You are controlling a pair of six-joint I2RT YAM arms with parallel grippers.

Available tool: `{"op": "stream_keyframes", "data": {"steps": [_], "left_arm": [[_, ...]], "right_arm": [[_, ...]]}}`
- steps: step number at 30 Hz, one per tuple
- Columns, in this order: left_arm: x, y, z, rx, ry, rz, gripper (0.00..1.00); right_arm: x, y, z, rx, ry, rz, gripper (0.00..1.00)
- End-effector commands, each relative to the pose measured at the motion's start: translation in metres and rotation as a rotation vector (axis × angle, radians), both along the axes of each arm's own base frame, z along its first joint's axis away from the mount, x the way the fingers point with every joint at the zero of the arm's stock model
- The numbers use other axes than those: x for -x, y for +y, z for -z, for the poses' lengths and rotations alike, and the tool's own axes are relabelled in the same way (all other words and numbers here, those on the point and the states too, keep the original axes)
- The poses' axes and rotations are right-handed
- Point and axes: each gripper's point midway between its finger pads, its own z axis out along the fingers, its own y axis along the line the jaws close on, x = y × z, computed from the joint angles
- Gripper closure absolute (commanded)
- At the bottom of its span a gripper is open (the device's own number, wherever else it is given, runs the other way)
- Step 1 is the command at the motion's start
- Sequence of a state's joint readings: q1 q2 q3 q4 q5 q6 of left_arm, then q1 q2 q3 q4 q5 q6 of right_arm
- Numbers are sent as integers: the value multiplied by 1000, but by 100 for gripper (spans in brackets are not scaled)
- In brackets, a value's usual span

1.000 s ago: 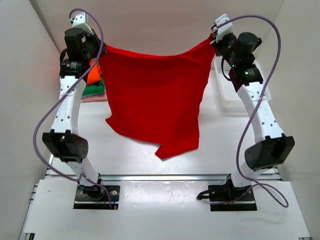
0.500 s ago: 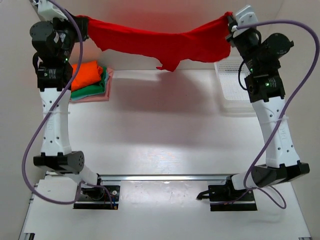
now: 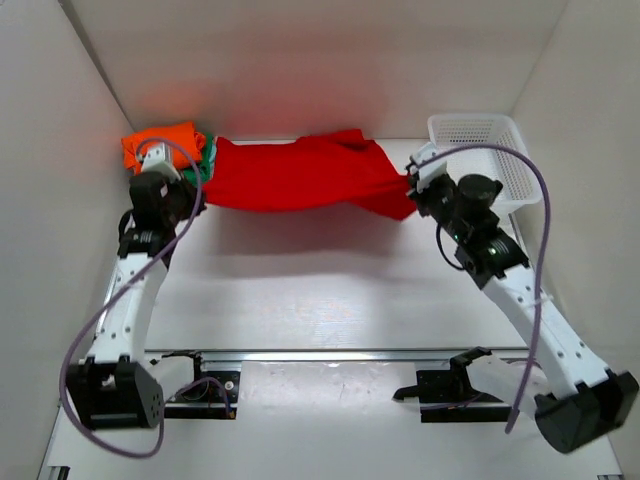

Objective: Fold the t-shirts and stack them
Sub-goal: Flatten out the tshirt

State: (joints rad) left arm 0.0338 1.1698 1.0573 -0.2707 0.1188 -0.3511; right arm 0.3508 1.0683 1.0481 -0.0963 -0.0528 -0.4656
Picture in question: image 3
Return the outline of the red t shirt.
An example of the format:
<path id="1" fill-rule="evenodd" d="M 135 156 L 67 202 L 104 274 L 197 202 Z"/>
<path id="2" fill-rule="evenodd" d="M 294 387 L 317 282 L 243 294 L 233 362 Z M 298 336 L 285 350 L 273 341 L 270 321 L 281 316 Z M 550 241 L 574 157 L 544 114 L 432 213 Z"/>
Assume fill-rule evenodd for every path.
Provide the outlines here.
<path id="1" fill-rule="evenodd" d="M 300 137 L 283 144 L 239 145 L 220 137 L 210 204 L 259 213 L 351 203 L 402 221 L 415 211 L 407 176 L 359 129 Z"/>

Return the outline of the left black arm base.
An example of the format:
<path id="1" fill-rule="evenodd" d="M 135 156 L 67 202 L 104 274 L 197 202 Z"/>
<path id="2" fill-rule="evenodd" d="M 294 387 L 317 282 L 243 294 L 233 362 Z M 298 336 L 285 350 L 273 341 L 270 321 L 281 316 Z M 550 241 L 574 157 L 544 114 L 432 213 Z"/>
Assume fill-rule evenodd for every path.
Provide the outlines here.
<path id="1" fill-rule="evenodd" d="M 223 366 L 207 360 L 198 350 L 163 353 L 157 365 L 169 365 L 168 359 L 188 359 L 191 375 L 186 378 L 188 390 L 167 400 L 165 417 L 183 420 L 235 420 L 240 393 L 239 367 Z"/>

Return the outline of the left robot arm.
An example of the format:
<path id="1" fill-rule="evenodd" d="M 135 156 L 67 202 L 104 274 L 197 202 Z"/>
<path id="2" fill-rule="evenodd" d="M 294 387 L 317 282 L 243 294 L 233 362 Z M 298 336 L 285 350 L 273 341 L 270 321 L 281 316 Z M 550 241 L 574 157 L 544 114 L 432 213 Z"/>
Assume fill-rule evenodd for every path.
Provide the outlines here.
<path id="1" fill-rule="evenodd" d="M 132 208 L 119 225 L 114 290 L 102 325 L 85 359 L 64 375 L 79 421 L 91 431 L 158 425 L 163 389 L 144 362 L 144 345 L 176 227 L 205 208 L 189 181 L 159 172 L 130 178 L 129 195 Z"/>

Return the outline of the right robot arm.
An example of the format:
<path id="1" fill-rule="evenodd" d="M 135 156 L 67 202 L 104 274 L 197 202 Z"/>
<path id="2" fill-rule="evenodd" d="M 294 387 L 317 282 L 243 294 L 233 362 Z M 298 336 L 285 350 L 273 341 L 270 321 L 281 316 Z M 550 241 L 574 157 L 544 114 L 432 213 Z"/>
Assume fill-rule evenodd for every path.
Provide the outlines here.
<path id="1" fill-rule="evenodd" d="M 492 205 L 497 180 L 446 173 L 409 177 L 408 196 L 421 216 L 456 244 L 455 257 L 479 290 L 507 317 L 533 358 L 499 359 L 476 347 L 450 359 L 448 382 L 460 400 L 488 394 L 533 419 L 556 451 L 568 454 L 623 426 L 639 393 L 629 372 L 614 372 L 576 334 L 536 283 L 519 244 L 500 226 Z"/>

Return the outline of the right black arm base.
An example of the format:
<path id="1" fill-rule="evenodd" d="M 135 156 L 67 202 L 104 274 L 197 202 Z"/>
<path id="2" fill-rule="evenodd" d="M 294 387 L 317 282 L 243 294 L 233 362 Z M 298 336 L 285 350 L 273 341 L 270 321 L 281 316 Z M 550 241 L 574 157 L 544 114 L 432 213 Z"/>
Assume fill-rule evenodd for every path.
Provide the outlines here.
<path id="1" fill-rule="evenodd" d="M 447 369 L 418 370 L 416 384 L 393 394 L 396 402 L 417 399 L 422 423 L 504 423 L 511 408 L 471 386 L 468 367 L 492 351 L 475 347 L 452 357 Z"/>

